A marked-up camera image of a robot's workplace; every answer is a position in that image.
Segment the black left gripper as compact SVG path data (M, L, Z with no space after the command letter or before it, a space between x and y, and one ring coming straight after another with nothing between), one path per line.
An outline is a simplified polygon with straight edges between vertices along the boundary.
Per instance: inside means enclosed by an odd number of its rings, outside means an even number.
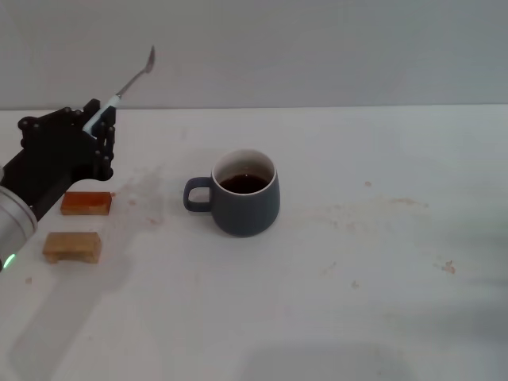
M22 150L5 165L1 186L41 219L74 183L109 180L114 173L116 107L117 98L103 106L91 99L81 112L63 108L22 118ZM93 127L92 133L83 127Z

